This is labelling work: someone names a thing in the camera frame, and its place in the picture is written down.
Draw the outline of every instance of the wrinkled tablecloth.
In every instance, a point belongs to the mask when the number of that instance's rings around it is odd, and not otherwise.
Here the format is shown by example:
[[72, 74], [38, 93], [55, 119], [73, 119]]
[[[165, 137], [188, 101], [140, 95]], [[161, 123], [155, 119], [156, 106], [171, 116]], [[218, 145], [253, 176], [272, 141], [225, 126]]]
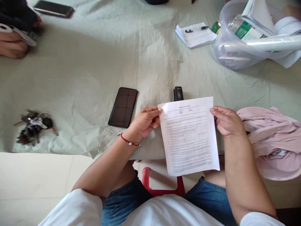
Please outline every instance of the wrinkled tablecloth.
[[[139, 91], [135, 113], [145, 106], [214, 97], [235, 110], [271, 107], [301, 121], [301, 61], [285, 69], [265, 60], [231, 71], [214, 59], [213, 44], [189, 49], [175, 33], [180, 27], [219, 19], [224, 0], [56, 0], [75, 8], [71, 19], [42, 15], [38, 46], [21, 60], [0, 57], [0, 150], [81, 154], [95, 158], [122, 128], [108, 126], [119, 87]], [[281, 9], [286, 2], [268, 1]], [[40, 144], [15, 142], [25, 109], [49, 113], [59, 133], [43, 131]], [[165, 158], [161, 129], [145, 139], [132, 159]]]

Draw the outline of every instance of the pink cloth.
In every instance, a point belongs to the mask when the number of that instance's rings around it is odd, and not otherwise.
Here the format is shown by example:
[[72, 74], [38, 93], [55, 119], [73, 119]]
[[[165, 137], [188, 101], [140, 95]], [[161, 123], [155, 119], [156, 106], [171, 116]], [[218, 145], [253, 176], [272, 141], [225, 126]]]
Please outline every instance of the pink cloth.
[[279, 109], [245, 107], [242, 119], [253, 145], [260, 174], [270, 180], [290, 180], [301, 175], [301, 123]]

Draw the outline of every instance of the keys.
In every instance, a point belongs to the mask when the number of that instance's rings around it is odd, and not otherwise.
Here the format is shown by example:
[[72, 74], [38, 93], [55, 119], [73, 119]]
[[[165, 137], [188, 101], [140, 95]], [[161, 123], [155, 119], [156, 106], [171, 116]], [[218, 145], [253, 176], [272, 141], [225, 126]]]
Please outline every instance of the keys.
[[21, 126], [26, 124], [26, 127], [20, 132], [17, 137], [17, 143], [28, 144], [34, 146], [34, 141], [40, 142], [39, 134], [41, 130], [49, 130], [56, 136], [59, 134], [53, 129], [53, 121], [48, 114], [38, 113], [27, 110], [27, 115], [22, 115], [21, 121], [14, 124], [14, 126]]

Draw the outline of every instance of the bottle label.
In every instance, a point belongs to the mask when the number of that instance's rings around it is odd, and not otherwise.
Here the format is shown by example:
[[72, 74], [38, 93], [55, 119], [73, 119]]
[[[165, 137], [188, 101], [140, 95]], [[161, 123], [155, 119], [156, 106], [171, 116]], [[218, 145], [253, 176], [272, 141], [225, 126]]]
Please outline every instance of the bottle label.
[[239, 29], [235, 32], [235, 35], [239, 37], [242, 41], [246, 42], [246, 40], [251, 39], [260, 39], [266, 38], [266, 36], [255, 29], [251, 24], [244, 21]]

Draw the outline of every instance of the red stool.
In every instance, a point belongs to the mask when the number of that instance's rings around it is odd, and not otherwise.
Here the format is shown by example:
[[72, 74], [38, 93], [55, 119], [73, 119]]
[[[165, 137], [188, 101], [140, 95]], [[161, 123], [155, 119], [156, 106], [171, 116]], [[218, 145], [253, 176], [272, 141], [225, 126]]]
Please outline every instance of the red stool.
[[142, 171], [142, 184], [148, 190], [149, 193], [151, 193], [153, 196], [162, 196], [166, 194], [176, 194], [178, 196], [184, 196], [185, 195], [185, 188], [182, 177], [177, 177], [177, 189], [176, 190], [152, 190], [150, 188], [150, 169], [149, 167], [145, 167]]

